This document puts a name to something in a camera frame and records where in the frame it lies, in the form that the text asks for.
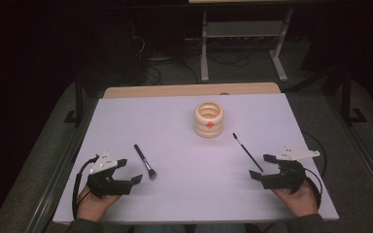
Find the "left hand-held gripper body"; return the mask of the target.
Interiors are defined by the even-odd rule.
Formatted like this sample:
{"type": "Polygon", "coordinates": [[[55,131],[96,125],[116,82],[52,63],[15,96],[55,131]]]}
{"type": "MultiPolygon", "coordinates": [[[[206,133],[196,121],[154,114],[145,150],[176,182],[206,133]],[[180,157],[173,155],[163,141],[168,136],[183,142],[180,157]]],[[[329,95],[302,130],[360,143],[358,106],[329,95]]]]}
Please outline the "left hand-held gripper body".
{"type": "Polygon", "coordinates": [[[118,169],[117,160],[107,151],[103,151],[89,170],[86,185],[97,197],[108,195],[128,195],[132,188],[131,181],[113,178],[118,169]]]}

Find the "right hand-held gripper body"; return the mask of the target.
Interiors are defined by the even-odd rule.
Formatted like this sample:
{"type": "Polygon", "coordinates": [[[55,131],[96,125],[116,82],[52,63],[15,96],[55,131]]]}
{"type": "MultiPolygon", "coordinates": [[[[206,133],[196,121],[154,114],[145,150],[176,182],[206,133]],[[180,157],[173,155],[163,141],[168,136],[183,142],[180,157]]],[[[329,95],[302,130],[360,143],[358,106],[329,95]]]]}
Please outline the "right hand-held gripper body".
{"type": "Polygon", "coordinates": [[[289,189],[291,193],[296,192],[304,182],[317,188],[306,175],[306,169],[299,160],[320,155],[317,150],[284,147],[280,153],[275,155],[278,160],[276,165],[279,173],[261,176],[260,181],[265,189],[289,189]]]}

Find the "thick black makeup brush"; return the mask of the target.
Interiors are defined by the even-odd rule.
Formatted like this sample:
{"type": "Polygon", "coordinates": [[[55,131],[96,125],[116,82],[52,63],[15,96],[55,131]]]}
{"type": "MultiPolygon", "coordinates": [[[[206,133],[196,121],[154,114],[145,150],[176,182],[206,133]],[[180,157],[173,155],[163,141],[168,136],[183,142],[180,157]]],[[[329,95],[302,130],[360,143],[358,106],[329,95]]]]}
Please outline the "thick black makeup brush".
{"type": "Polygon", "coordinates": [[[148,170],[148,173],[149,173],[149,177],[151,180],[154,180],[156,177],[157,177],[157,172],[152,168],[152,166],[149,164],[147,158],[144,156],[143,152],[141,151],[141,149],[139,148],[138,145],[135,145],[134,146],[134,149],[137,151],[138,155],[140,156],[140,158],[142,159],[142,161],[144,162],[147,170],[148,170]]]}

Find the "thin black makeup brush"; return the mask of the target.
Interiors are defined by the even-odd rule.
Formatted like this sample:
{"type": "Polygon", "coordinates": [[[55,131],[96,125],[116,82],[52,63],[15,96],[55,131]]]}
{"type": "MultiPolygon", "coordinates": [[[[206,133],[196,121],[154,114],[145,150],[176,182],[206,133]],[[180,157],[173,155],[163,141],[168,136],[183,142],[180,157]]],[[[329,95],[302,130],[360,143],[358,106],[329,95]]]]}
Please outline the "thin black makeup brush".
{"type": "Polygon", "coordinates": [[[257,161],[254,159],[254,157],[251,155],[251,153],[247,150],[247,148],[244,146],[244,144],[238,139],[237,135],[235,133],[232,133],[232,136],[235,139],[235,141],[240,145],[240,147],[244,150],[244,152],[247,154],[247,156],[251,159],[251,161],[255,164],[255,166],[259,169],[259,171],[264,172],[264,170],[257,163],[257,161]]]}

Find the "cream ribbed brush holder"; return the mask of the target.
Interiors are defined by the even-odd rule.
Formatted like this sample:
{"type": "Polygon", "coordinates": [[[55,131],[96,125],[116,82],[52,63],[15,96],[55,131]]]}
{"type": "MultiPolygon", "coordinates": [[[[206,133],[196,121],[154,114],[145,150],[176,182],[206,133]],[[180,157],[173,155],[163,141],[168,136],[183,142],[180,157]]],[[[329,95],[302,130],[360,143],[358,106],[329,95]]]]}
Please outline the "cream ribbed brush holder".
{"type": "Polygon", "coordinates": [[[219,136],[223,130],[224,110],[216,102],[203,102],[194,110],[194,130],[204,138],[219,136]]]}

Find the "person's left hand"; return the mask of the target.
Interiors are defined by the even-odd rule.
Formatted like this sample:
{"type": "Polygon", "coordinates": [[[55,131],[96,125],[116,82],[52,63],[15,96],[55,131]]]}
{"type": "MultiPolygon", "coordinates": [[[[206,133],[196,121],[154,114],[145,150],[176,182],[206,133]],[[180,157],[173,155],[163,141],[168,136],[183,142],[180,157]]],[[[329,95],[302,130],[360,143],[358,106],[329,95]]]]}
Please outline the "person's left hand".
{"type": "Polygon", "coordinates": [[[99,198],[85,186],[79,194],[77,218],[100,221],[119,199],[119,195],[99,198]]]}

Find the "person's right hand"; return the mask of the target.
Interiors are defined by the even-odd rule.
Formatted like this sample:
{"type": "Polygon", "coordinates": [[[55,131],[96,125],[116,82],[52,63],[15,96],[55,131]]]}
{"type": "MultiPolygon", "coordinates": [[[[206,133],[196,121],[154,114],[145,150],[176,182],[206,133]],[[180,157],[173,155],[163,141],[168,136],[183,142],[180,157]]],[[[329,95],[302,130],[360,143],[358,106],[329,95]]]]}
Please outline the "person's right hand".
{"type": "Polygon", "coordinates": [[[294,193],[287,189],[273,189],[272,192],[296,217],[316,215],[319,212],[314,190],[307,182],[294,193]]]}

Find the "black metal stand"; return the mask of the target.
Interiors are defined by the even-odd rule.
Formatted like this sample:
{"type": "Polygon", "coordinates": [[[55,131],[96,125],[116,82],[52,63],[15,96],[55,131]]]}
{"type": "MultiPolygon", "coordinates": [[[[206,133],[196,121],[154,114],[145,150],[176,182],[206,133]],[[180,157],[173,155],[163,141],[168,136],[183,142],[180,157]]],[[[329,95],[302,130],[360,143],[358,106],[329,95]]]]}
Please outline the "black metal stand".
{"type": "Polygon", "coordinates": [[[341,95],[341,116],[344,121],[351,126],[356,122],[366,122],[366,118],[360,109],[351,108],[351,93],[352,93],[352,77],[349,69],[345,70],[344,79],[342,82],[341,95]]]}
{"type": "Polygon", "coordinates": [[[64,122],[73,123],[76,127],[78,127],[84,118],[84,88],[80,72],[78,72],[74,78],[74,86],[75,109],[68,112],[66,118],[64,119],[64,122]]]}

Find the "white metal stand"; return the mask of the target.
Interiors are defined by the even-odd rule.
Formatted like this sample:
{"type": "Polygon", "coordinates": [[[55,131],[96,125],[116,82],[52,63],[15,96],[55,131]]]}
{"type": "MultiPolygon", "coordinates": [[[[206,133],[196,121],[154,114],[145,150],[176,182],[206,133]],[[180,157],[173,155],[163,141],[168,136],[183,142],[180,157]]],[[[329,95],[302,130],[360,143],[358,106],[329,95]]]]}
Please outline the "white metal stand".
{"type": "Polygon", "coordinates": [[[280,60],[280,52],[285,41],[293,9],[288,9],[282,20],[262,21],[221,21],[214,22],[207,19],[207,13],[203,13],[200,76],[201,81],[209,81],[207,40],[214,38],[259,38],[276,37],[277,45],[269,51],[271,61],[281,82],[286,82],[288,76],[280,60]]]}

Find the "aluminium floor rail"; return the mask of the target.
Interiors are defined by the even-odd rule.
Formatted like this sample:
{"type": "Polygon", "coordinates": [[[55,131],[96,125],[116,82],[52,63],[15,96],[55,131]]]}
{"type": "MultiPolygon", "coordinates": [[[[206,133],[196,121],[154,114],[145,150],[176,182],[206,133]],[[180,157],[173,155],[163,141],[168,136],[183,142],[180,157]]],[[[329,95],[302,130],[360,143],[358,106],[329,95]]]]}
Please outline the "aluminium floor rail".
{"type": "Polygon", "coordinates": [[[55,214],[59,200],[69,180],[74,161],[78,156],[85,133],[93,116],[97,102],[90,102],[79,116],[67,114],[58,123],[65,128],[59,133],[51,133],[47,145],[39,152],[45,162],[45,175],[49,179],[44,182],[44,190],[39,196],[37,207],[29,220],[25,233],[45,233],[55,214]]]}
{"type": "Polygon", "coordinates": [[[345,106],[333,96],[326,96],[331,111],[341,123],[344,132],[352,142],[358,160],[362,162],[369,180],[373,184],[373,104],[370,100],[359,99],[353,107],[345,106]]]}

